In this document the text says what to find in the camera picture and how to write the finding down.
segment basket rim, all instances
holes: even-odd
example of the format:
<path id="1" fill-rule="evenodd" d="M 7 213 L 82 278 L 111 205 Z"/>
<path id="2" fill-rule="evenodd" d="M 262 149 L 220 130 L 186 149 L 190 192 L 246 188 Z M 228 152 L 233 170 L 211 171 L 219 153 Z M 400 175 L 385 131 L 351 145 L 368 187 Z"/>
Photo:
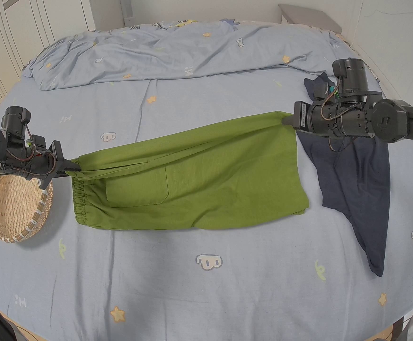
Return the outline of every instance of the basket rim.
<path id="1" fill-rule="evenodd" d="M 39 198 L 38 206 L 35 212 L 33 213 L 33 216 L 31 216 L 30 220 L 27 222 L 24 228 L 20 231 L 20 233 L 13 237 L 5 237 L 0 234 L 0 240 L 3 242 L 8 242 L 8 243 L 16 243 L 16 242 L 22 242 L 26 240 L 28 237 L 34 235 L 36 233 L 34 231 L 34 228 L 38 224 L 38 221 L 42 220 L 41 215 L 46 209 L 47 201 L 50 199 L 50 197 L 53 196 L 53 195 L 50 196 L 49 192 L 52 192 L 52 182 L 50 182 L 47 189 L 41 191 L 41 196 Z"/>

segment woven bamboo basket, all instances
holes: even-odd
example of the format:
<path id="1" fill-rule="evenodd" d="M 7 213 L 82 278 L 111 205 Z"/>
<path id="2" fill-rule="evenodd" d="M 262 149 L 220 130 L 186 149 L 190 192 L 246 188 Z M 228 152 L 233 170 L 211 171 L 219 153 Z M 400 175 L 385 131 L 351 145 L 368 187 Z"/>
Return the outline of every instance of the woven bamboo basket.
<path id="1" fill-rule="evenodd" d="M 37 179 L 0 176 L 0 240 L 23 242 L 43 227 L 52 205 L 52 182 L 39 189 Z"/>

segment bed sheet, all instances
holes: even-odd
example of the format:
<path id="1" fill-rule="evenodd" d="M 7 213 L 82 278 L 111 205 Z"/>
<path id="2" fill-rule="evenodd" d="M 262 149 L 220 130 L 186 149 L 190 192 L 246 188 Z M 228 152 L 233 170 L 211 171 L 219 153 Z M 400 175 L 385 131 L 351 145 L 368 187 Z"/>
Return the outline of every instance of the bed sheet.
<path id="1" fill-rule="evenodd" d="M 340 40 L 337 58 L 353 56 Z M 65 157 L 269 111 L 307 99 L 289 66 L 181 80 L 102 82 L 50 91 L 22 78 L 0 106 Z M 369 89 L 379 90 L 368 72 Z M 0 241 L 0 310 L 49 341 L 362 341 L 413 309 L 413 142 L 390 145 L 391 208 L 381 278 L 348 220 L 323 208 L 298 142 L 310 207 L 232 230 L 109 231 L 79 225 L 71 182 L 54 179 L 42 230 Z"/>

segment white label sticker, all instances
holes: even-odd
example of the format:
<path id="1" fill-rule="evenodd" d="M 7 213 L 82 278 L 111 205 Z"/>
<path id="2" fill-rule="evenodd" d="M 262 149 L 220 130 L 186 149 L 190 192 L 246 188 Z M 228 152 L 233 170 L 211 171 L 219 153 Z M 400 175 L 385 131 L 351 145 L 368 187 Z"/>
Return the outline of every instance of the white label sticker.
<path id="1" fill-rule="evenodd" d="M 306 104 L 301 104 L 301 126 L 306 127 Z"/>

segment bed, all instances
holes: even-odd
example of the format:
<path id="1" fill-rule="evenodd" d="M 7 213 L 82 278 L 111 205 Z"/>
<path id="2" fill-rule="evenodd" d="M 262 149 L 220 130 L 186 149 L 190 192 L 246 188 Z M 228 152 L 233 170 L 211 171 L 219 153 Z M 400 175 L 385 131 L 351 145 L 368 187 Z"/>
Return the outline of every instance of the bed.
<path id="1" fill-rule="evenodd" d="M 28 108 L 32 133 L 60 140 L 65 157 L 75 158 L 237 117 L 293 112 L 296 100 L 308 99 L 304 78 L 326 71 L 333 79 L 332 61 L 355 56 L 332 32 L 306 26 L 189 23 L 62 40 L 60 46 L 89 43 L 81 49 L 90 65 L 78 64 L 81 54 L 74 64 L 58 56 L 60 47 L 46 50 L 50 61 L 30 62 L 0 106 L 0 120 L 8 106 Z M 161 66 L 95 67 L 107 63 L 101 53 L 109 52 L 107 35 L 126 36 L 132 54 Z M 196 40 L 193 46 L 219 47 L 217 54 L 198 61 L 190 43 L 180 43 L 187 37 Z M 240 60 L 246 48 L 252 60 Z M 184 64 L 189 59 L 194 63 Z M 176 75 L 165 76 L 167 62 L 174 62 Z M 50 73 L 52 66 L 58 71 Z M 380 90 L 367 75 L 369 89 Z M 252 228 L 92 229 L 75 221 L 71 181 L 54 179 L 42 230 L 16 245 L 0 241 L 0 310 L 49 341 L 363 341 L 413 309 L 413 142 L 397 142 L 389 151 L 381 278 L 369 269 L 344 215 L 321 206 L 316 169 L 298 142 L 310 207 Z"/>

